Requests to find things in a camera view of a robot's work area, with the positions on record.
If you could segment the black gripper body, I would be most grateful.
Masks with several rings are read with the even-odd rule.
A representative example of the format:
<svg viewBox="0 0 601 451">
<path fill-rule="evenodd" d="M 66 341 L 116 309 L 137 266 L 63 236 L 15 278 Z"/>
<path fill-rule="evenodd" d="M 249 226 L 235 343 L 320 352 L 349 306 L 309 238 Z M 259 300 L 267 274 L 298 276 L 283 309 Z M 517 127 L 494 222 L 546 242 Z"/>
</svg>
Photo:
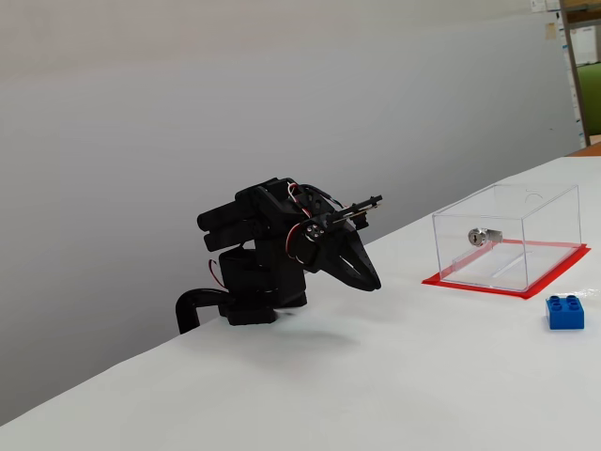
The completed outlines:
<svg viewBox="0 0 601 451">
<path fill-rule="evenodd" d="M 349 219 L 338 213 L 322 213 L 304 220 L 287 238 L 288 255 L 309 272 L 322 271 L 327 259 L 340 257 L 345 224 L 350 225 Z"/>
</svg>

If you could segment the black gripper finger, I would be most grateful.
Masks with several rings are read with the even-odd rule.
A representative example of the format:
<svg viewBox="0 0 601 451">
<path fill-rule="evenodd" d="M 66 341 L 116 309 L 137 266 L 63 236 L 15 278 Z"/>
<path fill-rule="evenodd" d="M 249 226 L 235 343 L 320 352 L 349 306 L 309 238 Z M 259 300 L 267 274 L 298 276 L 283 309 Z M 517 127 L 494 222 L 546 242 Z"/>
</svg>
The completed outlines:
<svg viewBox="0 0 601 451">
<path fill-rule="evenodd" d="M 381 282 L 354 227 L 345 224 L 340 244 L 340 258 L 345 265 L 344 283 L 359 290 L 378 290 Z"/>
<path fill-rule="evenodd" d="M 355 257 L 336 257 L 327 259 L 321 270 L 351 288 L 362 291 L 377 289 L 377 272 L 370 261 L 365 262 Z"/>
</svg>

